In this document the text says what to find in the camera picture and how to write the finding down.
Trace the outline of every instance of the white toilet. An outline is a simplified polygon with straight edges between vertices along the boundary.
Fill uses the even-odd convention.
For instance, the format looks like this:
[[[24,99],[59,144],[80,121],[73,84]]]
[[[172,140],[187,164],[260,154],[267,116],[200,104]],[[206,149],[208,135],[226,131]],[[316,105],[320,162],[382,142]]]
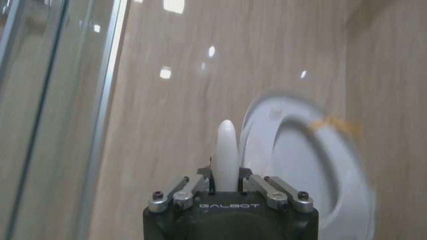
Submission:
[[[332,126],[308,126],[326,114],[299,97],[272,93],[247,110],[239,156],[254,174],[278,176],[307,191],[319,211],[320,240],[370,240],[375,194],[352,143]]]

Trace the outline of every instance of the toilet lid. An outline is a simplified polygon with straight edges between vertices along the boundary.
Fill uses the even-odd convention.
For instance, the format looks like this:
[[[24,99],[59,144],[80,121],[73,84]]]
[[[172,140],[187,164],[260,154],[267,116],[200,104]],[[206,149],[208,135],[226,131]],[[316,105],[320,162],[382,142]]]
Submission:
[[[259,98],[243,120],[242,166],[310,193],[319,239],[372,239],[375,195],[352,144],[331,126],[308,131],[324,117],[296,96],[271,93]]]

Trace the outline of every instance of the bathroom wall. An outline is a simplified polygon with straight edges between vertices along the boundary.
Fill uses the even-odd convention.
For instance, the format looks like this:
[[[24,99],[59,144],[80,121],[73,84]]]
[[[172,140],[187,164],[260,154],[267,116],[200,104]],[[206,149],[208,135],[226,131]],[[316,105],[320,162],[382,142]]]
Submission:
[[[131,1],[91,239],[140,238],[152,191],[210,164],[222,120],[239,130],[262,92],[346,115],[343,1],[182,2]]]
[[[375,239],[426,239],[427,1],[350,0],[346,112],[378,196]]]
[[[131,1],[91,239],[140,238],[151,192],[210,163],[219,123],[239,130],[270,89],[363,124],[375,239],[424,239],[427,3],[183,3],[172,12],[163,1]]]

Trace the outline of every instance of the glass panel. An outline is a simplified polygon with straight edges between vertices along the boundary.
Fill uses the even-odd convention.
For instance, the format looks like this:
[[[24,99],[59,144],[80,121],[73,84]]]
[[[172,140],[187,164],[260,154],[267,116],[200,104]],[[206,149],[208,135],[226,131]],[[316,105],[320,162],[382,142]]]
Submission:
[[[63,0],[15,0],[7,18],[0,45],[1,236],[15,209],[63,7]]]
[[[73,0],[57,43],[13,239],[76,239],[119,0]]]

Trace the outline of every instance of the screw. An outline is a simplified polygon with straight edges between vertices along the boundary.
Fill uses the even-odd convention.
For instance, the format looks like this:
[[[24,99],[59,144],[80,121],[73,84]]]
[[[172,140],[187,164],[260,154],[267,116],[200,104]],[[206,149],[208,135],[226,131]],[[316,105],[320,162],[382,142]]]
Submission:
[[[308,192],[306,192],[306,191],[299,191],[298,192],[298,199],[299,200],[308,200]]]
[[[163,199],[163,192],[162,191],[155,191],[152,193],[152,200],[159,200]]]

